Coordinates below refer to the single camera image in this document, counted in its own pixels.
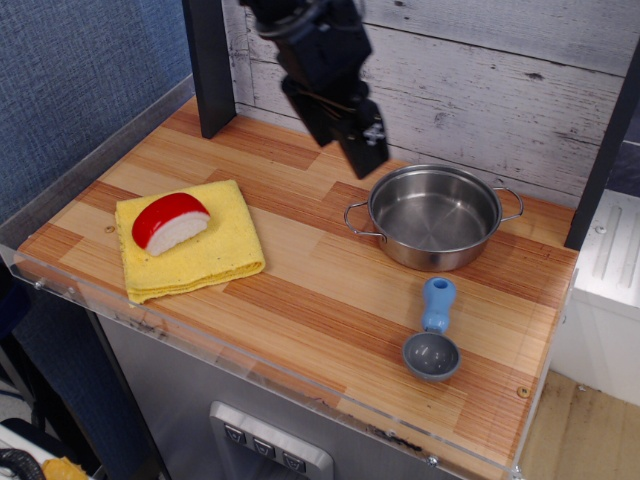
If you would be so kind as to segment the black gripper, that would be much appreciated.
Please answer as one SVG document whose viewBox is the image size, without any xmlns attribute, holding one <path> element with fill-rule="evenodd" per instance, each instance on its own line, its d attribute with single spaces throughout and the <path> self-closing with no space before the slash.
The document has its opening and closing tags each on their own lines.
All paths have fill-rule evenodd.
<svg viewBox="0 0 640 480">
<path fill-rule="evenodd" d="M 358 179 L 389 159 L 386 129 L 376 103 L 353 112 L 329 98 L 365 98 L 361 69 L 372 54 L 353 1 L 242 1 L 259 36 L 277 48 L 285 71 L 281 88 L 321 147 L 338 141 Z"/>
</svg>

